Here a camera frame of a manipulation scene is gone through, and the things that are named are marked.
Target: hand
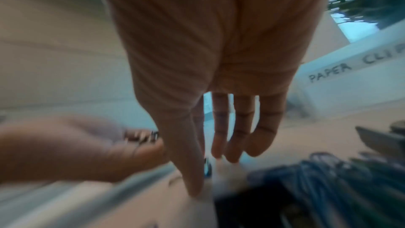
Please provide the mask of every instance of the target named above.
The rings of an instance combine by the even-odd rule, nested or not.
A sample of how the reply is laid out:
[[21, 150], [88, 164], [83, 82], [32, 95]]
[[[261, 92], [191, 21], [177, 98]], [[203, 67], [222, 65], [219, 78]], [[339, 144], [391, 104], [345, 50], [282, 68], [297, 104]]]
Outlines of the hand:
[[131, 142], [150, 133], [86, 116], [5, 123], [0, 126], [0, 180], [121, 181], [168, 162], [161, 139], [140, 146]]
[[[106, 0], [128, 53], [135, 95], [191, 195], [203, 185], [203, 98], [213, 94], [214, 157], [262, 154], [326, 0]], [[228, 94], [235, 129], [227, 142]], [[251, 131], [254, 97], [259, 123]]]

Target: pile of paper clips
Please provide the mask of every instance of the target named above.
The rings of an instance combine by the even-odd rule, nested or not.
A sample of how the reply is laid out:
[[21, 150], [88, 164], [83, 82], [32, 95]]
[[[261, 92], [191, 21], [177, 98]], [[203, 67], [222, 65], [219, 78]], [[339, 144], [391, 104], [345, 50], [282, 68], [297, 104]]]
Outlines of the pile of paper clips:
[[343, 161], [329, 153], [248, 175], [254, 185], [279, 180], [319, 227], [405, 227], [405, 162], [360, 153]]

